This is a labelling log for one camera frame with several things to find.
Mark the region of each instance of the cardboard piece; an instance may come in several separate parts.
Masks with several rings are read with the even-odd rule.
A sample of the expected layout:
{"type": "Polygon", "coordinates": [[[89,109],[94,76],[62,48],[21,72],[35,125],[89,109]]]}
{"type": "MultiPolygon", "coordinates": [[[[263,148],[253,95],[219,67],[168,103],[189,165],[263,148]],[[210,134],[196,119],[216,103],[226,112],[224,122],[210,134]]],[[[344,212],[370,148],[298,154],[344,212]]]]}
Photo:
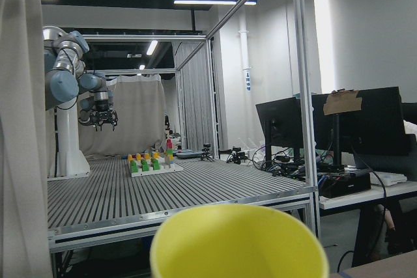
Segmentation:
{"type": "Polygon", "coordinates": [[[333,273],[329,278],[410,278],[417,272],[417,251],[333,273]]]}
{"type": "Polygon", "coordinates": [[[328,95],[323,105],[324,115],[360,111],[362,98],[357,98],[359,90],[338,90],[328,95]]]}

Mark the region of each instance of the light strip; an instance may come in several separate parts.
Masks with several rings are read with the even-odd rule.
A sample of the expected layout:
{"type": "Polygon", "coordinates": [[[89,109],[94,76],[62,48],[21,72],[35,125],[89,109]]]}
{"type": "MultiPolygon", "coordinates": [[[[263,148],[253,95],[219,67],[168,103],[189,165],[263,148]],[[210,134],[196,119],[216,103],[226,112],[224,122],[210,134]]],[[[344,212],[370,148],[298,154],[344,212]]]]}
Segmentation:
{"type": "MultiPolygon", "coordinates": [[[[235,5],[233,0],[174,0],[176,5],[235,5]]],[[[256,1],[246,1],[245,5],[254,6],[256,1]]]]}
{"type": "Polygon", "coordinates": [[[156,48],[156,45],[158,44],[157,40],[153,40],[151,44],[149,45],[148,51],[146,51],[147,55],[152,55],[154,53],[154,50],[156,48]]]}

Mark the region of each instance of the gray curtain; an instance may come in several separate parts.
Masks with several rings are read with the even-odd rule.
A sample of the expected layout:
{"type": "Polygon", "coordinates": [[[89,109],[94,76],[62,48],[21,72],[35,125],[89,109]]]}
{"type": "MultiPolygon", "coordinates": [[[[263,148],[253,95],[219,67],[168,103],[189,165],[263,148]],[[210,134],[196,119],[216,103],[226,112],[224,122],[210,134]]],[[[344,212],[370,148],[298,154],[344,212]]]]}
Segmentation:
{"type": "Polygon", "coordinates": [[[114,90],[119,123],[114,132],[109,124],[103,125],[101,132],[79,125],[79,148],[84,155],[133,154],[164,145],[165,97],[161,77],[119,76],[108,82],[108,87],[114,90]]]}
{"type": "MultiPolygon", "coordinates": [[[[197,43],[173,42],[175,66],[179,66],[191,54],[197,43]]],[[[207,56],[204,48],[181,70],[183,116],[183,142],[185,147],[201,150],[204,143],[213,143],[212,108],[207,69],[207,56]]]]}
{"type": "Polygon", "coordinates": [[[0,268],[51,277],[40,0],[0,0],[0,268]]]}

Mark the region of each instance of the robotic arm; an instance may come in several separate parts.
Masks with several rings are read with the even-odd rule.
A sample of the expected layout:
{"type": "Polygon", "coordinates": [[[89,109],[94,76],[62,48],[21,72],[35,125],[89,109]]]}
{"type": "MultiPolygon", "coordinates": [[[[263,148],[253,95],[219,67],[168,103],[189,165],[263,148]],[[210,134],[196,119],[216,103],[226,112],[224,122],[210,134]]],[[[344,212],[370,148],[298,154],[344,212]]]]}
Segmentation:
{"type": "Polygon", "coordinates": [[[102,75],[84,74],[83,54],[89,46],[77,31],[65,33],[58,27],[44,28],[46,109],[69,102],[89,91],[92,96],[80,102],[79,123],[102,129],[103,124],[117,125],[113,110],[113,92],[102,75]]]}

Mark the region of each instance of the yellow bucket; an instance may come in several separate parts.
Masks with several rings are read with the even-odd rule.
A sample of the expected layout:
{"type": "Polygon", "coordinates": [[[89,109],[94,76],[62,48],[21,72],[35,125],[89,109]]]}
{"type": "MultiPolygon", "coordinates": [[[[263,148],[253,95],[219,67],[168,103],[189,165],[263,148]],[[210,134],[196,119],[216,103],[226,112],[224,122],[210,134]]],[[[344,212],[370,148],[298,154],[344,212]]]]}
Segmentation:
{"type": "Polygon", "coordinates": [[[327,278],[319,241],[289,214],[247,204],[183,210],[151,245],[153,278],[327,278]]]}

